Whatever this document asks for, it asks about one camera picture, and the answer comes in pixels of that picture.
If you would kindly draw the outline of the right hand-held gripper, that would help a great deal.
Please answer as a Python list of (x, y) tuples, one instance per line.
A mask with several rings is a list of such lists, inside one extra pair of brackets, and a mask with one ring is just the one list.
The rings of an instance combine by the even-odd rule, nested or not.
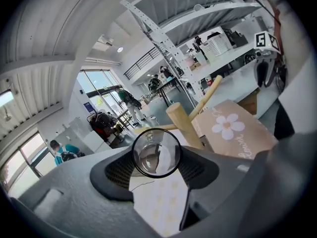
[(256, 76), (257, 85), (269, 87), (275, 77), (275, 59), (281, 55), (281, 48), (277, 38), (267, 31), (254, 35), (254, 50), (257, 60)]

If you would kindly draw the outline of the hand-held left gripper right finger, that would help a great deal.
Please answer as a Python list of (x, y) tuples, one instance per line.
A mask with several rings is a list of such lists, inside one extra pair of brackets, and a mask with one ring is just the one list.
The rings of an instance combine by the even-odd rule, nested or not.
[(174, 238), (281, 237), (317, 173), (317, 131), (296, 133), (252, 160), (182, 151), (188, 194)]

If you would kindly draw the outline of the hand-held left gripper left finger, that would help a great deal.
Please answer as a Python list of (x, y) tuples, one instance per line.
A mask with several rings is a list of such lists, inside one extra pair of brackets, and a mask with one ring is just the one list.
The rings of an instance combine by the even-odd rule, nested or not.
[(130, 147), (59, 165), (11, 203), (44, 238), (162, 238), (135, 211), (133, 202), (109, 200), (90, 181), (94, 165), (114, 161)]

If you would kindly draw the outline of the clear glass cup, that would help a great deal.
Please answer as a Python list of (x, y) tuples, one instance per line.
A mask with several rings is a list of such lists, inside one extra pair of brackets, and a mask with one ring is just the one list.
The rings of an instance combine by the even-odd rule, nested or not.
[(132, 161), (143, 175), (161, 179), (175, 172), (182, 159), (180, 142), (171, 132), (161, 128), (143, 131), (133, 142)]

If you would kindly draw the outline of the wooden mug tree stand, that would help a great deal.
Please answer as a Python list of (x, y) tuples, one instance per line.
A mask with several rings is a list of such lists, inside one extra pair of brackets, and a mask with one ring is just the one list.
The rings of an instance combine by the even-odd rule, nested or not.
[(204, 95), (202, 100), (197, 104), (193, 111), (187, 115), (184, 108), (180, 103), (174, 103), (166, 109), (166, 113), (169, 118), (172, 120), (173, 124), (162, 125), (156, 128), (165, 129), (165, 130), (174, 130), (178, 129), (190, 146), (197, 149), (204, 149), (204, 146), (195, 131), (192, 121), (194, 118), (203, 110), (206, 103), (212, 97), (220, 82), (222, 81), (222, 76), (218, 75), (207, 93)]

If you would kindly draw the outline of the person's right forearm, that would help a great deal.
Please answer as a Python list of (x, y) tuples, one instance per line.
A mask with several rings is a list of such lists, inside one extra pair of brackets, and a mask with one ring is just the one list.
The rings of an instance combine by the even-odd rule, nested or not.
[(284, 55), (283, 44), (281, 39), (281, 23), (279, 22), (280, 11), (269, 1), (269, 4), (274, 13), (274, 36), (277, 39), (281, 55)]

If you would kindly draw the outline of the table with checkered cloth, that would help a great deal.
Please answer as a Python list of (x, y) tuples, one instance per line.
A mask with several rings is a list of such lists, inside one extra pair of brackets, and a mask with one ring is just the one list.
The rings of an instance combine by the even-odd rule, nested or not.
[[(205, 136), (213, 151), (224, 156), (252, 160), (277, 143), (260, 121), (230, 100), (206, 109), (192, 124), (198, 136)], [(188, 145), (178, 130), (169, 132)], [(178, 170), (165, 178), (132, 178), (130, 189), (134, 209), (156, 232), (163, 237), (179, 232), (189, 189)]]

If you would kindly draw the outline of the white perforated board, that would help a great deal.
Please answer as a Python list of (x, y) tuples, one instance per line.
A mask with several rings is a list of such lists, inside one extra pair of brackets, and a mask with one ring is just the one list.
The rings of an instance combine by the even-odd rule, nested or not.
[(209, 38), (200, 45), (200, 48), (205, 54), (212, 52), (217, 57), (230, 50), (230, 43), (223, 33)]

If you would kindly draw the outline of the white counter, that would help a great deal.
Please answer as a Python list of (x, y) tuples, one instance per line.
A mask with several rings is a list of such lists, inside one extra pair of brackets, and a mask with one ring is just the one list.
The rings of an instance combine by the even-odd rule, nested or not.
[(62, 145), (70, 144), (81, 150), (85, 155), (99, 153), (112, 148), (80, 118), (72, 120), (68, 126), (63, 125), (63, 131), (55, 138)]

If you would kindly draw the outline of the white metal shelf rack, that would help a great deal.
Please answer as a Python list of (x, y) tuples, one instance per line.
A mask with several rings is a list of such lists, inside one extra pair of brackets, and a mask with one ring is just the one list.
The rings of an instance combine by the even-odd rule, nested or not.
[[(140, 24), (140, 26), (143, 27), (144, 25), (147, 25), (151, 29), (153, 36), (148, 34), (148, 32), (144, 32), (144, 34), (154, 44), (156, 49), (159, 52), (161, 52), (163, 55), (164, 55), (163, 50), (168, 51), (171, 54), (172, 58), (174, 58), (175, 61), (178, 63), (180, 68), (182, 70), (184, 70), (189, 82), (191, 83), (191, 85), (194, 89), (195, 96), (193, 97), (189, 94), (188, 90), (186, 89), (185, 84), (181, 81), (181, 77), (177, 77), (177, 80), (181, 84), (184, 91), (186, 92), (192, 105), (194, 107), (196, 107), (197, 105), (195, 104), (195, 102), (201, 101), (204, 97), (207, 96), (207, 94), (203, 93), (203, 89), (201, 88), (200, 84), (198, 83), (198, 81), (200, 79), (204, 78), (205, 76), (204, 75), (199, 76), (197, 73), (192, 72), (192, 70), (190, 69), (190, 67), (187, 65), (187, 63), (185, 61), (184, 54), (181, 52), (181, 50), (178, 47), (176, 47), (174, 45), (174, 43), (171, 41), (171, 39), (167, 36), (167, 34), (166, 34), (167, 30), (160, 28), (158, 25), (156, 25), (156, 23), (154, 23), (153, 20), (151, 20), (141, 10), (139, 10), (136, 6), (132, 5), (128, 1), (121, 0), (120, 3), (124, 7), (126, 7), (133, 15), (135, 15), (142, 22)], [(252, 9), (252, 11), (255, 11), (259, 8), (261, 8), (261, 5), (258, 3), (237, 2), (237, 3), (230, 3), (230, 4), (225, 4), (225, 5), (217, 4), (213, 7), (210, 7), (207, 9), (202, 9), (199, 11), (195, 11), (191, 14), (184, 16), (183, 19), (179, 20), (179, 25), (183, 25), (186, 22), (193, 20), (193, 19), (196, 19), (196, 18), (203, 16), (205, 14), (213, 14), (213, 13), (217, 13), (217, 12), (222, 12), (224, 10), (238, 10), (238, 9), (242, 9), (242, 10)], [(210, 68), (206, 69), (207, 73), (211, 74), (211, 73), (217, 71), (221, 67), (229, 64), (230, 62), (232, 62), (236, 58), (242, 56), (243, 54), (247, 53), (248, 51), (250, 51), (253, 48), (254, 48), (254, 44), (253, 44), (253, 42), (250, 42), (250, 43), (245, 44), (239, 48), (230, 49), (230, 50), (226, 51), (225, 53), (218, 56), (215, 61), (210, 63)]]

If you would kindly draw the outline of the black table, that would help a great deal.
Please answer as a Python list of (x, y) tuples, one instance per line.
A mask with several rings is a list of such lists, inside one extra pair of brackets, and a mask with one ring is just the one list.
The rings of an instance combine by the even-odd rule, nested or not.
[(169, 107), (169, 104), (173, 104), (173, 102), (168, 99), (166, 93), (164, 92), (164, 89), (167, 86), (172, 86), (176, 88), (178, 92), (181, 92), (180, 91), (181, 85), (177, 77), (171, 77), (166, 83), (164, 83), (157, 89), (157, 91), (161, 94), (166, 106)]

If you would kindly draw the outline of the black railing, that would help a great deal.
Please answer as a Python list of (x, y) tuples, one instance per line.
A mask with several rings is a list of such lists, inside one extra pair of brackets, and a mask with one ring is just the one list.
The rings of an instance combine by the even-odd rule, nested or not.
[(156, 48), (152, 48), (145, 53), (140, 59), (138, 59), (125, 73), (124, 75), (130, 80), (137, 72), (141, 71), (148, 63), (158, 57), (160, 52)]

